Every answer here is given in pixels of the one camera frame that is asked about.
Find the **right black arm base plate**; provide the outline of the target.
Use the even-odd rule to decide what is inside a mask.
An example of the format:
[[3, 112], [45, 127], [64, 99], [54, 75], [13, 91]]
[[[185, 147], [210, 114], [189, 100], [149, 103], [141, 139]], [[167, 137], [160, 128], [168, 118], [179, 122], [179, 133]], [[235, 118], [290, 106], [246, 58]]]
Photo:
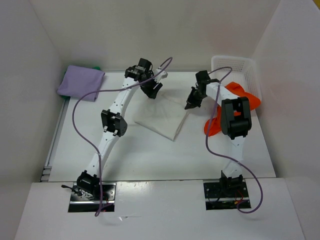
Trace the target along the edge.
[[206, 210], [233, 210], [237, 209], [237, 204], [240, 209], [250, 209], [251, 203], [247, 184], [245, 181], [236, 189], [231, 189], [228, 192], [223, 192], [218, 181], [203, 182], [204, 198]]

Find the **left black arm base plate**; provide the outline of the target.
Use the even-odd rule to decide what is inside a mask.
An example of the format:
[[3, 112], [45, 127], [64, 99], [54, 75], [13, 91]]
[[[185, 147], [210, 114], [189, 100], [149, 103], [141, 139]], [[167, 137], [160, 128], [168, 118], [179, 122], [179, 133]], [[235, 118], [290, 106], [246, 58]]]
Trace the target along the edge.
[[[115, 210], [116, 183], [104, 183], [102, 185], [102, 212]], [[74, 182], [70, 195], [69, 213], [94, 213], [99, 209], [100, 197], [80, 190]]]

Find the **orange t-shirt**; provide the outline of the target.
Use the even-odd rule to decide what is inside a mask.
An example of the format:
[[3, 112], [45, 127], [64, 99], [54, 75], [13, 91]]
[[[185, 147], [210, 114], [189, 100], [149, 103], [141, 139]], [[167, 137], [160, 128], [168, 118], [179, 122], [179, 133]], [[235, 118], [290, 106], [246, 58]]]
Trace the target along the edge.
[[[236, 82], [232, 81], [231, 83], [227, 84], [225, 86], [225, 88], [227, 90], [229, 90], [231, 93], [237, 95], [238, 97], [247, 97], [249, 100], [249, 106], [250, 106], [251, 111], [256, 109], [257, 107], [259, 107], [261, 104], [261, 100], [258, 97], [254, 96], [253, 94], [251, 94], [249, 92], [246, 92], [244, 90], [244, 88]], [[214, 115], [215, 115], [215, 117], [211, 121], [210, 128], [209, 128], [210, 119], [208, 119], [207, 122], [205, 123], [204, 129], [203, 129], [205, 135], [207, 134], [208, 129], [209, 129], [209, 134], [208, 134], [209, 137], [218, 134], [222, 130], [222, 128], [221, 128], [221, 107], [219, 105], [217, 105], [216, 113]]]

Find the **white t-shirt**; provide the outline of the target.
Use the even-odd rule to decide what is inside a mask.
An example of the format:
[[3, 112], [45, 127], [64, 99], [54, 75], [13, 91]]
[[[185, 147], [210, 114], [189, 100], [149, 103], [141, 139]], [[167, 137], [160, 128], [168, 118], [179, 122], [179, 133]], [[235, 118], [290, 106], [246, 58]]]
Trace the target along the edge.
[[186, 99], [179, 90], [163, 90], [155, 99], [144, 97], [133, 114], [133, 121], [171, 141], [179, 134], [188, 116]]

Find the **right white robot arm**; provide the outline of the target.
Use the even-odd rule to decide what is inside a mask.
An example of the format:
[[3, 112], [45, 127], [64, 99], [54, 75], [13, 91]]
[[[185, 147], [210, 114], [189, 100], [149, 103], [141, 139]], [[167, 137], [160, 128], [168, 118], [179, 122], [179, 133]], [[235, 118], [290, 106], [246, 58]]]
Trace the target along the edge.
[[243, 182], [241, 161], [243, 156], [243, 145], [245, 138], [252, 128], [250, 101], [246, 96], [238, 96], [221, 85], [218, 79], [211, 79], [206, 70], [195, 74], [196, 85], [186, 100], [185, 109], [199, 108], [204, 98], [214, 99], [214, 110], [220, 107], [221, 132], [228, 136], [230, 142], [231, 156], [215, 153], [211, 154], [228, 159], [229, 162], [221, 171], [219, 179], [219, 191], [229, 197], [236, 192]]

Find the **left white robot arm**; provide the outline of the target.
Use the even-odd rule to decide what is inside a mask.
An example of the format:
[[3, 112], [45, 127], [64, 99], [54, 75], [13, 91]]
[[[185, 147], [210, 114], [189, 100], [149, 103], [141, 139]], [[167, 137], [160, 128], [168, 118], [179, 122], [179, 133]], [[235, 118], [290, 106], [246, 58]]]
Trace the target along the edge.
[[95, 154], [76, 181], [78, 190], [88, 200], [103, 198], [102, 170], [112, 148], [128, 129], [124, 116], [135, 92], [140, 88], [148, 98], [155, 99], [163, 86], [160, 80], [167, 76], [163, 65], [153, 70], [152, 63], [144, 58], [141, 58], [137, 65], [125, 70], [124, 81], [118, 90], [118, 95], [107, 110], [101, 111], [102, 137], [100, 143], [98, 146], [91, 143]]

